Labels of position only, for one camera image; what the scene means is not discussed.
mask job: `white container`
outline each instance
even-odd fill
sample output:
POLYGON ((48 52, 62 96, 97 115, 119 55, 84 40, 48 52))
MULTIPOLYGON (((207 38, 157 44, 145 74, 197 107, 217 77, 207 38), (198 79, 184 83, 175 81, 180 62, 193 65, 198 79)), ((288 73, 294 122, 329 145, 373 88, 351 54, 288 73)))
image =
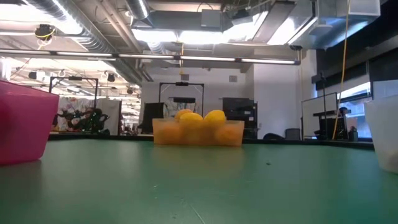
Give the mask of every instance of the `white container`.
POLYGON ((379 166, 398 173, 398 95, 365 103, 379 166))

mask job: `orange plastic bin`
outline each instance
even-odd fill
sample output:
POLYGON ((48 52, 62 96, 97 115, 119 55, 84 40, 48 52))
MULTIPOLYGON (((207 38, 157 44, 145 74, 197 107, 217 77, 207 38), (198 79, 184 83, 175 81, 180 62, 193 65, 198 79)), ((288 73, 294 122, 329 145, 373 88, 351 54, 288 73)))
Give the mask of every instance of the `orange plastic bin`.
POLYGON ((187 126, 174 119, 153 119, 152 124, 159 145, 242 146, 244 121, 192 121, 187 126))
POLYGON ((59 96, 0 81, 0 165, 43 156, 59 96))

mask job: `green table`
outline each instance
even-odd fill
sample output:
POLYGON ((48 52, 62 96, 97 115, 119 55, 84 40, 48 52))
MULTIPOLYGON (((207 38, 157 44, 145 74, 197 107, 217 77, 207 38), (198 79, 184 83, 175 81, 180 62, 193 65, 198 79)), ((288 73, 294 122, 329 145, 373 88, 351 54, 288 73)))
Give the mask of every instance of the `green table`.
POLYGON ((48 142, 0 167, 0 223, 398 223, 398 175, 330 146, 48 142))

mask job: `lemon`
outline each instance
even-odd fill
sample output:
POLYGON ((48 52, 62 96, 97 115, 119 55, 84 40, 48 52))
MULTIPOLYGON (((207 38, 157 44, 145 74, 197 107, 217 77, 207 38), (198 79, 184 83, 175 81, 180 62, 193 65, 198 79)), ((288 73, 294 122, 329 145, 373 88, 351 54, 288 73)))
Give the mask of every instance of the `lemon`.
POLYGON ((180 124, 183 128, 198 129, 202 124, 203 118, 197 113, 185 113, 180 117, 180 124))
POLYGON ((217 127, 224 125, 225 121, 226 121, 226 117, 225 117, 224 111, 222 111, 222 110, 210 111, 205 116, 205 123, 207 126, 217 128, 217 127))
POLYGON ((181 118, 181 116, 183 115, 183 114, 186 114, 186 113, 192 113, 192 110, 190 110, 190 109, 182 109, 182 110, 180 110, 179 112, 177 112, 177 114, 175 115, 175 120, 176 121, 179 121, 180 120, 180 118, 181 118))

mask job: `pink plastic container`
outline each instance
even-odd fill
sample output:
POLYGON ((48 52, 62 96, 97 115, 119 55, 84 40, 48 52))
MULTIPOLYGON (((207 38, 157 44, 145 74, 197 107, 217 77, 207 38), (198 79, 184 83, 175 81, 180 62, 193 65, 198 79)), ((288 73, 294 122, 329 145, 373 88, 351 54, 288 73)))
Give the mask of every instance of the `pink plastic container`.
POLYGON ((0 165, 43 156, 59 96, 0 81, 0 165))

